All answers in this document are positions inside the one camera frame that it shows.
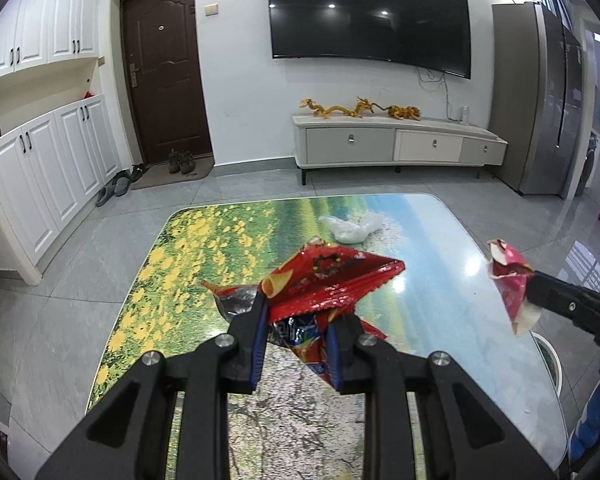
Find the blue sleeve forearm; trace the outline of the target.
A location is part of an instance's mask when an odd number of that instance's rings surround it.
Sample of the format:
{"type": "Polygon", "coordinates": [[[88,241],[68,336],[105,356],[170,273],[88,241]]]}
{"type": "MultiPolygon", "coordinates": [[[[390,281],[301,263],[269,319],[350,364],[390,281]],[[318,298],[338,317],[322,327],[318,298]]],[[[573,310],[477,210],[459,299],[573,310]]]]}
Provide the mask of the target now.
{"type": "Polygon", "coordinates": [[[582,467],[600,447],[600,367],[597,371],[596,385],[570,436],[569,461],[575,470],[582,467]]]}

